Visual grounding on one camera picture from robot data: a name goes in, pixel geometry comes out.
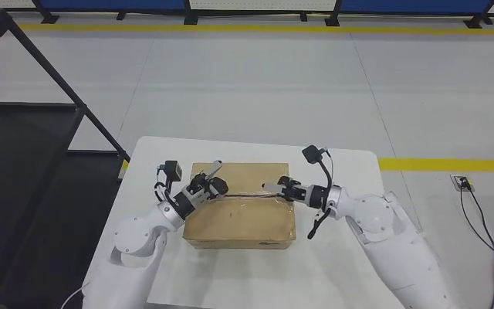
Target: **white cable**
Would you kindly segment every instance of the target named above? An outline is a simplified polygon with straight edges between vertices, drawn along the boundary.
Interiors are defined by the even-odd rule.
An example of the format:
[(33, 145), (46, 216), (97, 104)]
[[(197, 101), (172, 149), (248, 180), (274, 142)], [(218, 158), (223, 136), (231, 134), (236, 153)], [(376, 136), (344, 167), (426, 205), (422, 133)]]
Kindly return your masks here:
[(86, 287), (90, 283), (91, 283), (91, 281), (88, 281), (86, 284), (84, 284), (79, 289), (77, 289), (74, 293), (70, 294), (70, 296), (63, 302), (62, 307), (60, 307), (60, 309), (63, 309), (65, 307), (65, 305), (70, 301), (70, 299), (72, 297), (74, 297), (74, 295), (76, 295), (77, 293), (79, 293), (84, 287)]

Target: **table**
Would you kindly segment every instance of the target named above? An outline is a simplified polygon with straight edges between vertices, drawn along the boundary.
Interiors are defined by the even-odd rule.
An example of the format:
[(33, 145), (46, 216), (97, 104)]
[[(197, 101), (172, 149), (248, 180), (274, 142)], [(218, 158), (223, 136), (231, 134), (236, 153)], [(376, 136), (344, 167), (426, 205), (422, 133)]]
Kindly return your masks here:
[[(290, 176), (303, 184), (326, 185), (319, 165), (306, 162), (302, 147), (141, 138), (115, 199), (86, 280), (113, 245), (120, 221), (144, 216), (156, 203), (156, 166), (178, 160), (187, 183), (193, 162), (288, 162)], [(377, 158), (370, 151), (330, 149), (334, 182), (350, 195), (384, 192)], [(206, 308), (402, 308), (374, 272), (344, 219), (328, 219), (306, 238), (314, 209), (296, 204), (296, 241), (287, 250), (196, 250), (182, 239), (183, 227), (168, 244), (149, 303)]]

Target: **power socket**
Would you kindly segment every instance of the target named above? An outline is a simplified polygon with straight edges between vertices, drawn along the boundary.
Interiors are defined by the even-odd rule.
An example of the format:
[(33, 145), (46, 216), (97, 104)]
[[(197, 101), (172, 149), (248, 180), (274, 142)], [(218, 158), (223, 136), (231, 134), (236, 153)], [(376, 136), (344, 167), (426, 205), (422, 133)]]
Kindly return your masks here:
[(470, 187), (472, 188), (472, 192), (475, 191), (475, 188), (473, 188), (472, 180), (470, 180), (470, 178), (463, 176), (463, 175), (450, 175), (450, 177), (451, 177), (451, 180), (453, 181), (453, 185), (455, 186), (456, 191), (461, 191), (461, 187), (462, 187), (461, 179), (463, 177), (465, 177), (466, 181), (469, 182)]

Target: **blue wall panel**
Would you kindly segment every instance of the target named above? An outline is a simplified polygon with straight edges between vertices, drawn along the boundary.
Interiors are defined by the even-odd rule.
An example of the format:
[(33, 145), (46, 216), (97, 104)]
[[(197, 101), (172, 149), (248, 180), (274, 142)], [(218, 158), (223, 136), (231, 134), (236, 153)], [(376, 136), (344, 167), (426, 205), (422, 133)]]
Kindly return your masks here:
[(183, 0), (41, 0), (45, 8), (184, 8)]
[[(343, 0), (343, 11), (355, 12), (481, 12), (489, 0)], [(41, 0), (46, 8), (177, 9), (183, 0)]]
[(361, 12), (480, 12), (489, 0), (343, 0), (344, 11)]

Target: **power cord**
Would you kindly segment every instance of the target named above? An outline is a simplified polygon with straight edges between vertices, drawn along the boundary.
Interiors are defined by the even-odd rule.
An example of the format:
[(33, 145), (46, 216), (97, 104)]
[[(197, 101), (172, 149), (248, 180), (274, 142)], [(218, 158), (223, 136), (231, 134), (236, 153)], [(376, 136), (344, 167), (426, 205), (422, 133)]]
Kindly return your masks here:
[(83, 290), (83, 288), (86, 287), (90, 283), (91, 283), (91, 281), (87, 281), (86, 284), (84, 284), (83, 286), (78, 288), (74, 293), (70, 294), (70, 296), (68, 296), (67, 299), (63, 302), (62, 307), (60, 307), (60, 309), (63, 309), (67, 305), (67, 303), (72, 299), (72, 297), (74, 297), (77, 293), (79, 293), (81, 290)]
[[(484, 216), (484, 212), (482, 211), (482, 207), (480, 206), (479, 202), (477, 201), (477, 198), (475, 197), (475, 194), (472, 191), (472, 186), (470, 185), (470, 183), (469, 183), (469, 181), (468, 181), (468, 179), (466, 177), (460, 178), (460, 181), (462, 182), (461, 183), (461, 186), (460, 186), (460, 202), (462, 204), (463, 215), (465, 215), (466, 221), (469, 223), (470, 227), (472, 228), (473, 232), (477, 235), (477, 237), (489, 249), (491, 249), (492, 251), (494, 251), (494, 240), (492, 240), (491, 234), (490, 234), (489, 230), (487, 229), (486, 218)], [(463, 189), (466, 189), (468, 192), (470, 192), (470, 194), (473, 197), (473, 200), (475, 201), (475, 204), (477, 205), (477, 208), (480, 211), (480, 217), (482, 219), (482, 225), (483, 225), (484, 230), (486, 231), (487, 237), (489, 237), (489, 241), (491, 243), (490, 245), (484, 240), (483, 237), (480, 236), (480, 234), (477, 232), (477, 230), (475, 229), (475, 227), (473, 227), (473, 224), (470, 222), (470, 219), (469, 219), (469, 217), (466, 214), (465, 206), (463, 205)]]
[[(325, 148), (323, 148), (322, 151), (325, 152), (327, 156), (330, 157), (331, 160), (331, 173), (329, 173), (329, 171), (326, 168), (326, 165), (323, 163), (322, 157), (319, 161), (317, 161), (317, 163), (319, 163), (320, 167), (323, 169), (324, 174), (326, 175), (327, 178), (327, 187), (325, 193), (326, 198), (323, 200), (323, 208), (324, 208), (326, 207), (327, 204), (327, 196), (330, 194), (331, 186), (333, 185), (334, 163), (333, 163), (333, 158), (331, 157), (329, 151)], [(322, 209), (322, 210), (323, 210), (323, 215), (318, 219), (314, 219), (313, 228), (310, 230), (309, 234), (307, 235), (307, 239), (312, 239), (316, 235), (317, 229), (319, 229), (321, 223), (330, 215), (332, 211), (331, 208)]]

